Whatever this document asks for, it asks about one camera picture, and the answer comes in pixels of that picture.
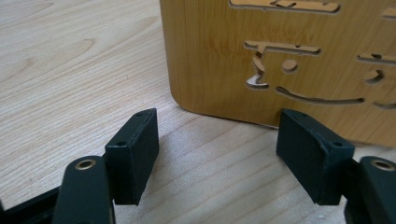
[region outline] slot cutout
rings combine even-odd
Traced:
[[[394,104],[381,104],[379,102],[374,102],[373,105],[378,106],[381,109],[385,110],[396,110],[396,103]]]
[[[263,10],[286,10],[313,13],[336,13],[340,5],[337,3],[320,3],[309,1],[288,0],[231,0],[232,7],[253,7]]]
[[[314,105],[359,105],[364,103],[363,98],[357,99],[343,99],[343,100],[329,100],[329,99],[320,99],[316,97],[307,97],[301,94],[297,94],[295,92],[289,91],[283,87],[276,87],[276,93],[286,96],[292,100],[302,101],[309,104]]]
[[[256,50],[256,56],[263,57],[264,52],[275,51],[275,52],[285,52],[292,53],[298,55],[319,55],[320,48],[311,47],[311,46],[301,46],[301,45],[292,45],[292,44],[282,44],[282,43],[273,43],[266,41],[245,41],[245,48]]]
[[[396,65],[396,56],[393,55],[363,53],[358,55],[358,60],[363,63],[385,63]]]

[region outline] wooden panel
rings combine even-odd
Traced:
[[[395,147],[394,3],[161,0],[171,92],[195,113],[276,126],[286,107]]]

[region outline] clamp jaw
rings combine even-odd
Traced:
[[[139,204],[158,152],[156,109],[136,113],[106,145],[103,157],[72,161],[59,188],[7,211],[0,206],[0,222],[116,223],[112,201]]]
[[[346,222],[396,223],[396,164],[378,157],[352,159],[354,146],[304,113],[283,109],[276,144],[314,203],[347,198]]]

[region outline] light wood surface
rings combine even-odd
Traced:
[[[396,147],[394,0],[160,2],[183,108],[277,126],[286,107],[347,139]]]
[[[133,113],[158,108],[160,154],[139,206],[118,223],[343,223],[276,156],[276,130],[192,114],[173,100],[160,5],[0,2],[0,199],[5,208],[59,186],[66,165],[102,155]],[[363,147],[355,158],[396,161]]]

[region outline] dark green plastic part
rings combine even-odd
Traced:
[[[361,159],[360,189],[373,223],[396,223],[396,163]]]
[[[340,176],[354,146],[308,115],[283,109],[276,153],[288,165],[314,203],[337,205]]]
[[[116,204],[139,204],[159,152],[157,110],[134,114],[106,145]]]
[[[53,224],[108,224],[114,220],[105,160],[99,156],[71,162],[64,172]]]

